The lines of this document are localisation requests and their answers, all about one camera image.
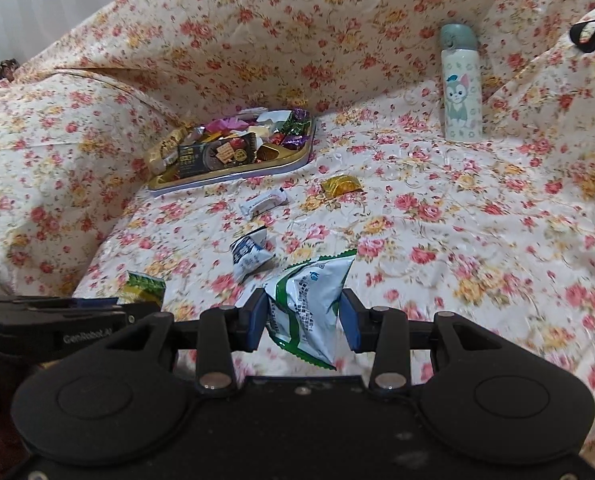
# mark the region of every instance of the thermos bottle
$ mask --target thermos bottle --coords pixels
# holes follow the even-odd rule
[[[477,38],[452,23],[440,32],[444,82],[444,135],[455,142],[482,140],[482,76]]]

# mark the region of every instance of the black strap loop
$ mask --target black strap loop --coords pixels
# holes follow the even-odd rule
[[[589,22],[576,23],[575,25],[573,25],[571,27],[571,30],[569,31],[569,36],[571,37],[571,41],[573,43],[575,43],[577,48],[579,48],[585,54],[588,54],[590,52],[595,52],[595,32],[593,32],[593,34],[591,34],[591,37],[589,38],[588,41],[580,41],[580,36],[581,36],[582,31],[584,30],[584,27],[586,27],[589,23],[594,23],[594,22],[595,22],[595,20],[590,20]]]

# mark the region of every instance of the screw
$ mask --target screw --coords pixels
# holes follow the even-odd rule
[[[386,372],[375,378],[375,384],[383,390],[396,390],[406,384],[406,377],[395,372]]]
[[[221,390],[226,386],[230,386],[231,383],[231,378],[222,372],[209,372],[199,378],[199,384],[207,390]]]

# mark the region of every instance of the gold tray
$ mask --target gold tray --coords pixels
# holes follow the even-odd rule
[[[224,170],[209,171],[188,178],[175,180],[177,163],[173,164],[161,175],[154,176],[148,183],[148,189],[154,196],[159,196],[171,191],[190,189],[192,187],[217,184],[236,178],[250,178],[253,176],[266,176],[277,173],[287,173],[301,168],[308,162],[313,147],[313,136],[315,135],[315,122],[311,118],[311,125],[308,128],[308,140],[301,150],[294,152],[282,146],[276,146],[265,142],[258,150],[261,162],[238,166],[237,168],[225,168]]]

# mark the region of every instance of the floral fabric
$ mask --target floral fabric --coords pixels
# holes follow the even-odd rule
[[[164,308],[195,319],[289,264],[357,248],[346,286],[365,304],[456,311],[595,395],[595,52],[567,38],[585,14],[595,0],[117,0],[0,85],[0,280],[66,293],[85,274],[76,295],[109,296],[137,270],[165,278]],[[481,38],[487,142],[441,133],[437,31],[452,20]],[[255,105],[319,114],[308,165],[136,192],[155,139]],[[321,181],[342,173],[363,191],[326,198]],[[80,187],[86,200],[70,202]],[[238,202],[276,187],[288,205],[242,217]],[[276,258],[239,285],[229,244],[263,224]],[[339,373],[370,370],[341,330],[337,356]],[[330,373],[267,335],[234,360],[241,378]],[[415,381],[432,373],[415,352]],[[584,453],[595,465],[595,424]]]

